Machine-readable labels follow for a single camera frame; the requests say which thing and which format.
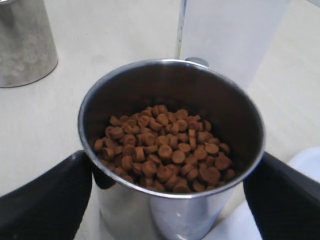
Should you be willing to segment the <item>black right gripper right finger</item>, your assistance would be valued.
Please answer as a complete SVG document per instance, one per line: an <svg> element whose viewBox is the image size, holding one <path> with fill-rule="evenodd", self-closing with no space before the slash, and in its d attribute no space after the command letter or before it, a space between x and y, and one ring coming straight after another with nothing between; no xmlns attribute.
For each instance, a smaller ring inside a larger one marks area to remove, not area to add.
<svg viewBox="0 0 320 240"><path fill-rule="evenodd" d="M318 240L320 185L269 153L243 182L264 240Z"/></svg>

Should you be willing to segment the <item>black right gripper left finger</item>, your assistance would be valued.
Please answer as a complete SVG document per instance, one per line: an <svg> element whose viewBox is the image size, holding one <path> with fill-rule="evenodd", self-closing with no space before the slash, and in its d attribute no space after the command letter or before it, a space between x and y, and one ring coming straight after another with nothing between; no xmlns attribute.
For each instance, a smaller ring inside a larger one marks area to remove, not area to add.
<svg viewBox="0 0 320 240"><path fill-rule="evenodd" d="M2 240L73 240L83 220L92 184L116 182L82 150L0 198Z"/></svg>

